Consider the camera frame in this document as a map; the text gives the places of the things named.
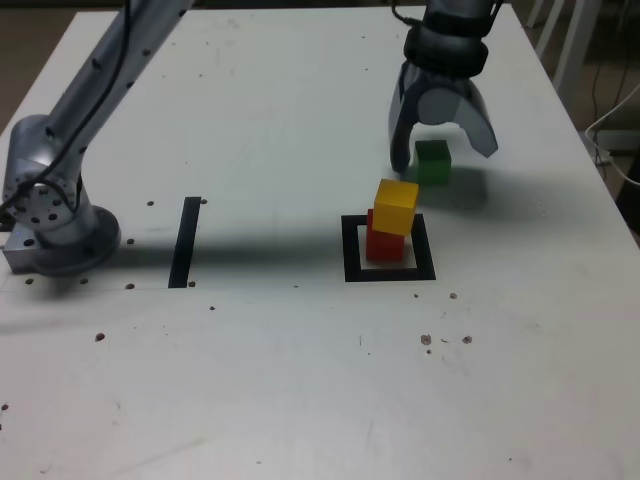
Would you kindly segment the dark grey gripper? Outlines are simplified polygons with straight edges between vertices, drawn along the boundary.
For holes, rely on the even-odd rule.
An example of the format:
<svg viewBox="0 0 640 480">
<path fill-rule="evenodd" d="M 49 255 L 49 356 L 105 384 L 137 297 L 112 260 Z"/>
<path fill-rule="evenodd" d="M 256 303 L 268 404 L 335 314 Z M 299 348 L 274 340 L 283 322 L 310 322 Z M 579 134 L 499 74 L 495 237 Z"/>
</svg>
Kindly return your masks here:
<svg viewBox="0 0 640 480">
<path fill-rule="evenodd" d="M 424 93 L 425 83 L 434 88 Z M 408 168 L 409 140 L 418 122 L 429 126 L 458 125 L 471 147 L 485 158 L 498 150 L 483 97 L 472 81 L 442 76 L 405 61 L 388 115 L 389 157 L 396 173 Z"/>
</svg>

